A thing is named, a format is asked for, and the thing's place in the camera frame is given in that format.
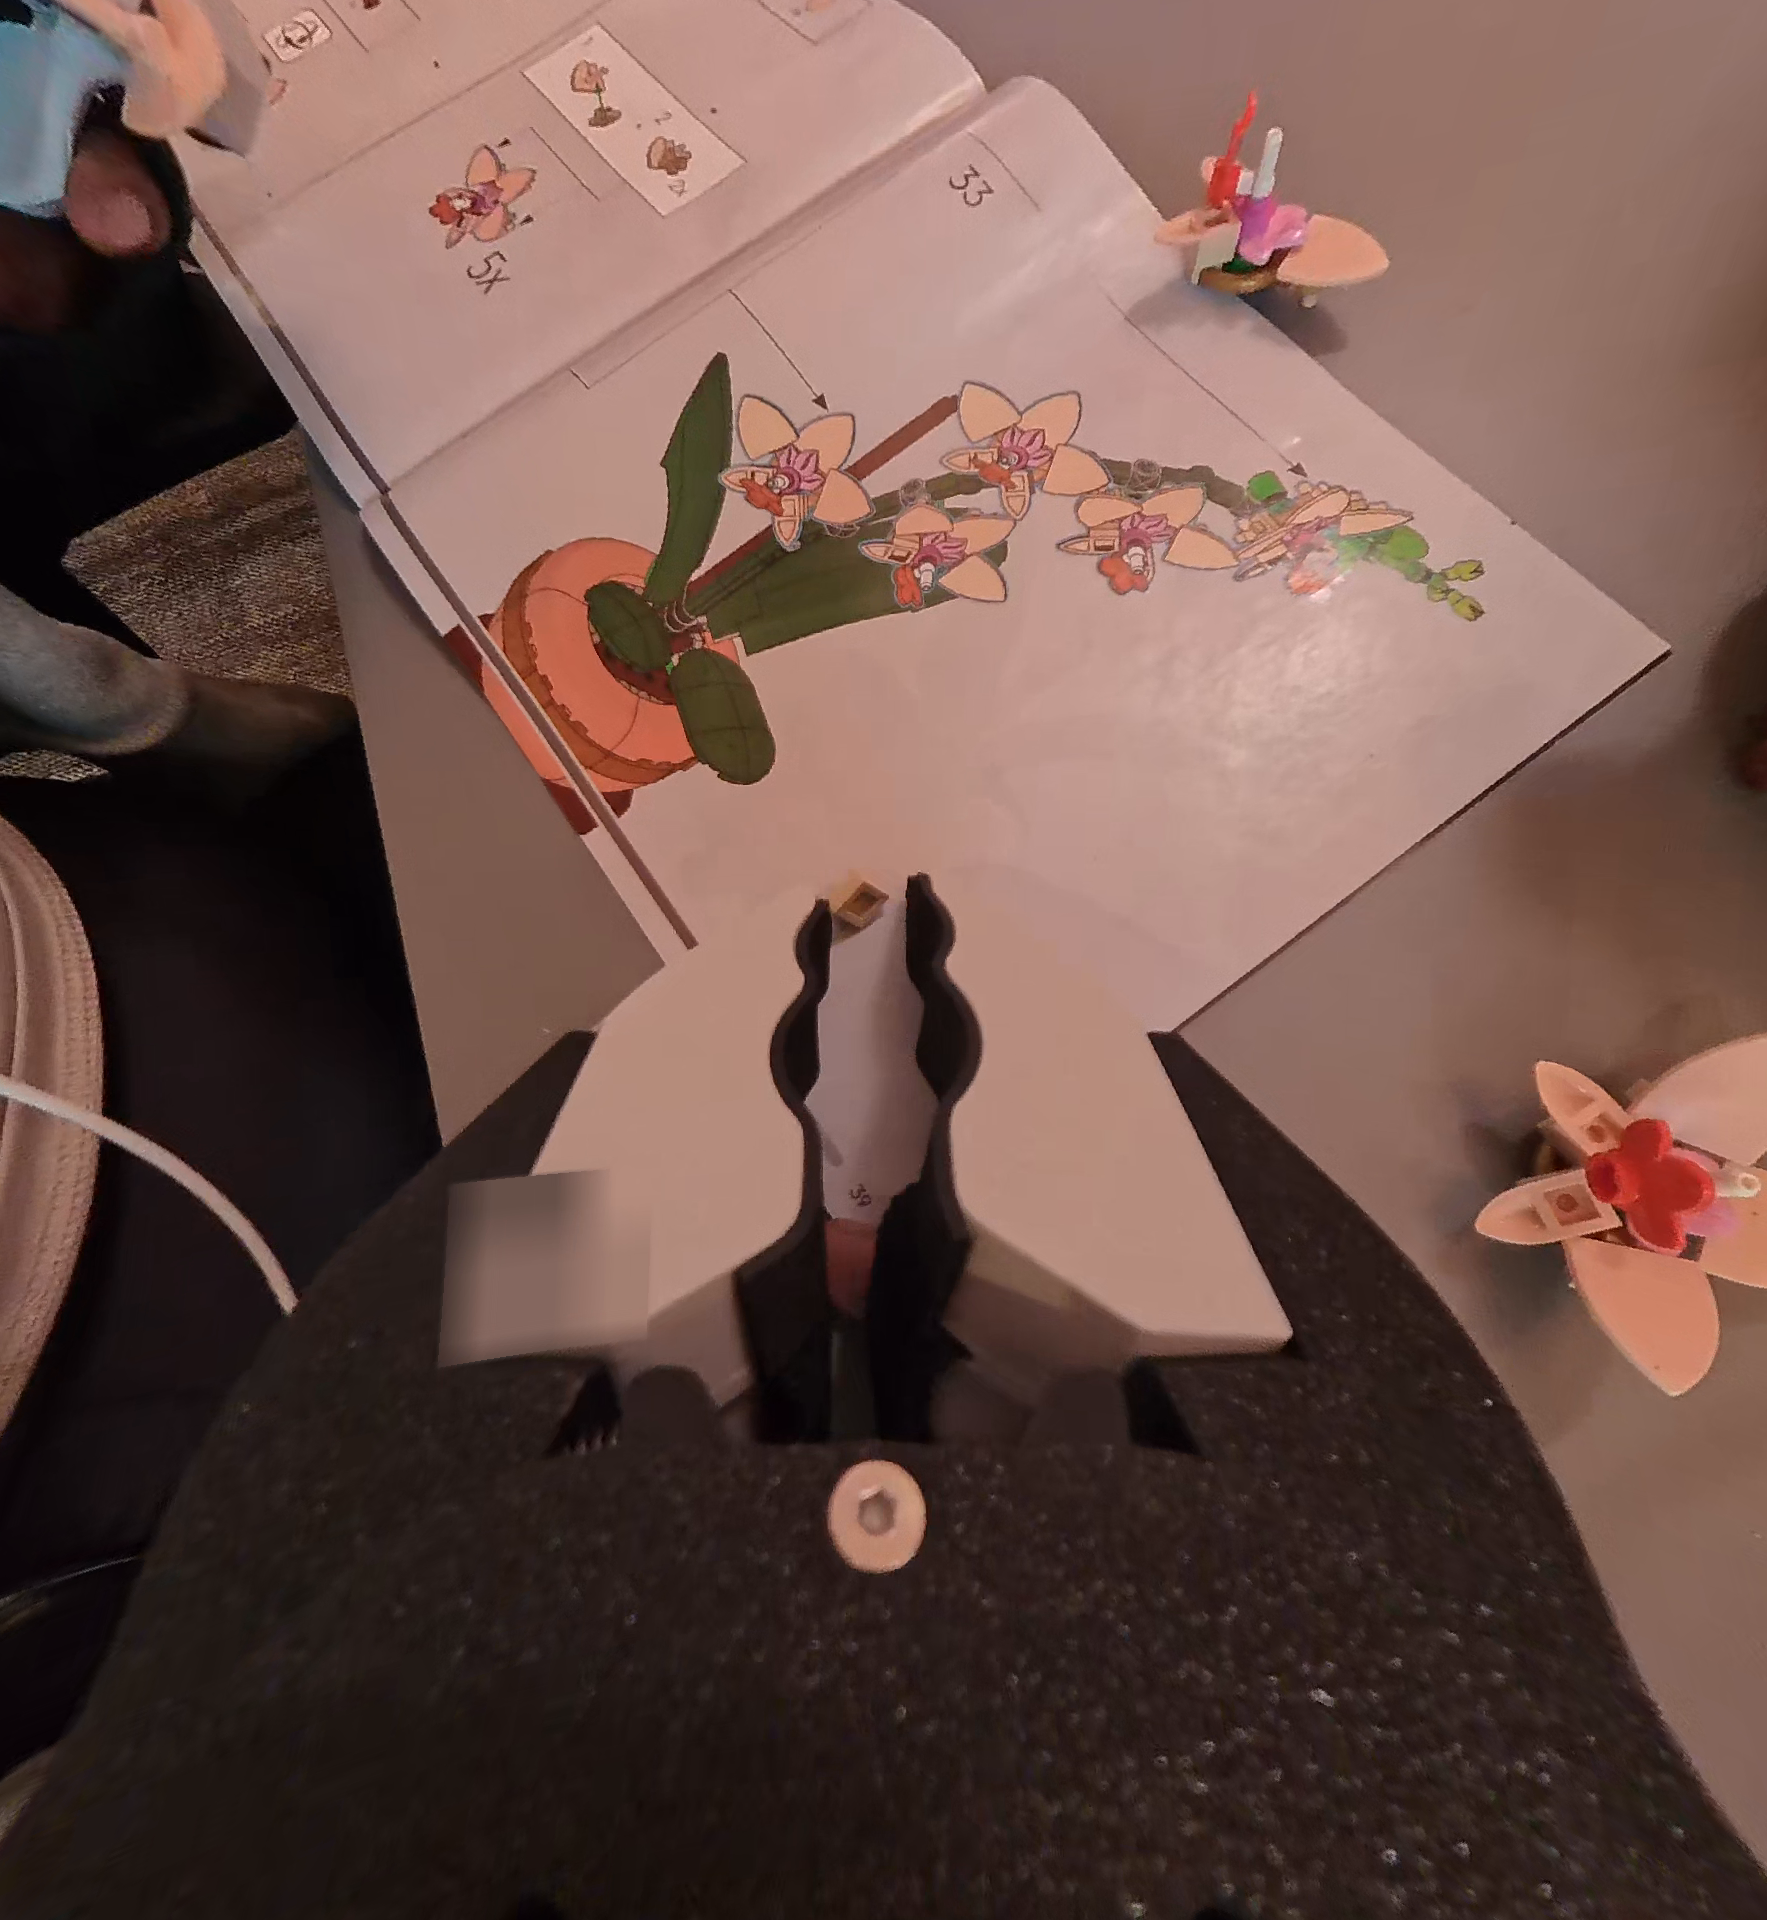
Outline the orchid instruction booklet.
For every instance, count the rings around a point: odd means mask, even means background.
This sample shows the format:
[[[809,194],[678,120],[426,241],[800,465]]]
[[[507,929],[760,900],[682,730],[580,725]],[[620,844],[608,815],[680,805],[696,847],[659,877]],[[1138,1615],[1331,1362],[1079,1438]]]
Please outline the orchid instruction booklet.
[[[239,3],[199,250],[665,954],[924,872],[1180,1022],[1664,641],[903,3]]]

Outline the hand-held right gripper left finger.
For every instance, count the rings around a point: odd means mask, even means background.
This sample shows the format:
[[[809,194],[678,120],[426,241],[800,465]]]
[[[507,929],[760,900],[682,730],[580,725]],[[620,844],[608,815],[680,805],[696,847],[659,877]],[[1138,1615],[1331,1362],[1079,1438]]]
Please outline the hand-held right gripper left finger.
[[[812,897],[713,933],[600,1023],[537,1158],[602,1222],[566,1231],[546,1347],[636,1371],[751,1367],[734,1276],[804,1208],[804,1130],[771,1045],[804,990]]]

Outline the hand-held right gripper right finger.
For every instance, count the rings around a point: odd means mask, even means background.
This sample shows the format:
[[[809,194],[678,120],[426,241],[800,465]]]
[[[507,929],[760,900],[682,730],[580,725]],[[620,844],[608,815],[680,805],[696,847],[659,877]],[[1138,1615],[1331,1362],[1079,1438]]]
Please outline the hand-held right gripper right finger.
[[[968,1355],[1264,1355],[1293,1326],[1150,1034],[962,882],[911,877],[935,1098],[884,1222],[884,1330]]]

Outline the person's left hand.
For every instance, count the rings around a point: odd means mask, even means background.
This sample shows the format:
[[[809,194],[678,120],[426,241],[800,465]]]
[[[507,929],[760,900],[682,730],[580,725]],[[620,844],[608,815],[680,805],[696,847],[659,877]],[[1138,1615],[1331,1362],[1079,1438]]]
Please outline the person's left hand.
[[[108,124],[78,141],[49,219],[0,208],[0,422],[139,448],[281,408],[188,261],[175,161]]]

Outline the brick orchid flower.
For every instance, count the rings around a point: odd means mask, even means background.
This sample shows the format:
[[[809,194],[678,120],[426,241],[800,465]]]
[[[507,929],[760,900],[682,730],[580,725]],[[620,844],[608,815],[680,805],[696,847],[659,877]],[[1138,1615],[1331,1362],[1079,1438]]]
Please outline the brick orchid flower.
[[[1279,194],[1281,125],[1262,135],[1248,163],[1257,110],[1259,91],[1250,90],[1224,152],[1199,165],[1198,203],[1159,223],[1159,248],[1186,257],[1192,285],[1237,298],[1281,288],[1303,309],[1385,275],[1389,252],[1369,228],[1312,214]]]
[[[1717,1281],[1767,1293],[1767,1032],[1687,1056],[1627,1099],[1537,1063],[1537,1171],[1476,1236],[1557,1247],[1568,1283],[1640,1375],[1681,1397],[1720,1343]]]

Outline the person's grey hoodie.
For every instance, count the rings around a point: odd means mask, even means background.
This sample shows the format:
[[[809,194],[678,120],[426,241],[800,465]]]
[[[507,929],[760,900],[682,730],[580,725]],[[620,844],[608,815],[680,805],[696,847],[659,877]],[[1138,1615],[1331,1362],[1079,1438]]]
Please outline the person's grey hoodie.
[[[0,585],[0,756],[143,756],[189,711],[191,683],[173,663],[55,620]]]

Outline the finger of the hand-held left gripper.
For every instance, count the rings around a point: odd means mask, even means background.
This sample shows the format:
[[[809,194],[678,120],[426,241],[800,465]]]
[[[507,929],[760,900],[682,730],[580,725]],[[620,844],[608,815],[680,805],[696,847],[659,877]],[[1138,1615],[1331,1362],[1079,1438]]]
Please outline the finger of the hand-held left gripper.
[[[62,208],[79,129],[127,55],[75,11],[0,11],[0,208]]]
[[[210,28],[225,61],[225,83],[214,102],[197,113],[188,138],[225,154],[247,156],[256,142],[273,104],[275,61],[251,28],[247,13],[231,2],[191,2]]]

